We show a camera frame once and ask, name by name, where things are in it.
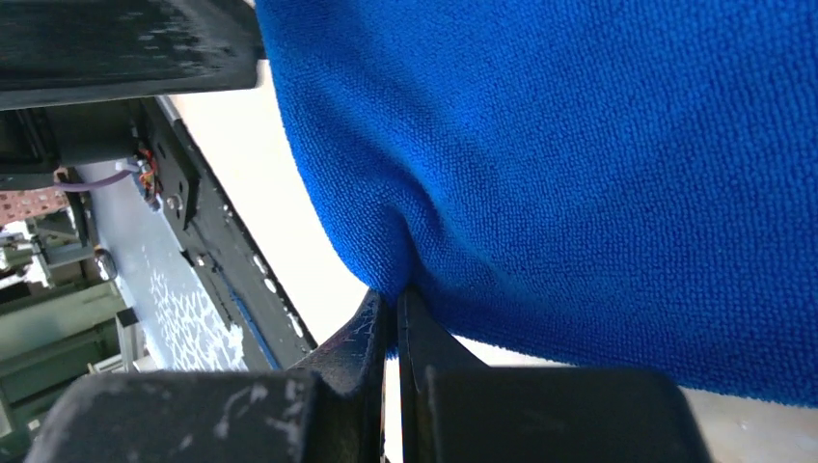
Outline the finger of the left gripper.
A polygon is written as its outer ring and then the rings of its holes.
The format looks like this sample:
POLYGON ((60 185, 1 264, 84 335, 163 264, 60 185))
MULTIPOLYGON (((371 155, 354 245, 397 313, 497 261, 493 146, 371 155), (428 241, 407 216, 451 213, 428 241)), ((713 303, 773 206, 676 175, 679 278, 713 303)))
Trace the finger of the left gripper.
POLYGON ((4 1, 4 110, 256 87, 245 1, 4 1))

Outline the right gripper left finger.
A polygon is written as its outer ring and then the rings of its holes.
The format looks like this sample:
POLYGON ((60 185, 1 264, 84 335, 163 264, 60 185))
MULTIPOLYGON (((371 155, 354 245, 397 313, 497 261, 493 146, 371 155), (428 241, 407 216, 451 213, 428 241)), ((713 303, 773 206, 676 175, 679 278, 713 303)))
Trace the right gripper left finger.
POLYGON ((393 316, 369 292, 338 332, 276 371, 105 373, 52 407, 31 462, 377 462, 393 316))

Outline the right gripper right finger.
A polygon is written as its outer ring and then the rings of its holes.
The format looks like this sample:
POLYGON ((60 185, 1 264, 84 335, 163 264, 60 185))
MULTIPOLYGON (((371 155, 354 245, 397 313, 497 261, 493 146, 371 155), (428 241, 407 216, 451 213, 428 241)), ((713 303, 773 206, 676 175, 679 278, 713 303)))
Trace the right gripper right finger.
POLYGON ((491 367, 405 291, 396 305, 407 462, 707 462, 680 389, 632 368, 491 367))

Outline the blue towel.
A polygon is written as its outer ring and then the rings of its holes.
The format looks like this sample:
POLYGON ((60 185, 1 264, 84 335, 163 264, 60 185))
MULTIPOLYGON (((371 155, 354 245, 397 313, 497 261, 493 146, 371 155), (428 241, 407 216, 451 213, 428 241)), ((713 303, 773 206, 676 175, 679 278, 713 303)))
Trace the blue towel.
POLYGON ((455 334, 817 403, 813 1, 259 1, 342 262, 455 334))

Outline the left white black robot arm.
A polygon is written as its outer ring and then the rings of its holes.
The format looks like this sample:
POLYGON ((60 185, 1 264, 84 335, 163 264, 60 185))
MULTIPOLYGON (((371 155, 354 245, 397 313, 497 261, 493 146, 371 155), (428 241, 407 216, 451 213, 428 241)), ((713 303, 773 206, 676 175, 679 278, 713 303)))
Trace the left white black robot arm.
POLYGON ((244 1, 5 1, 1 186, 135 149, 131 101, 254 88, 263 56, 244 1))

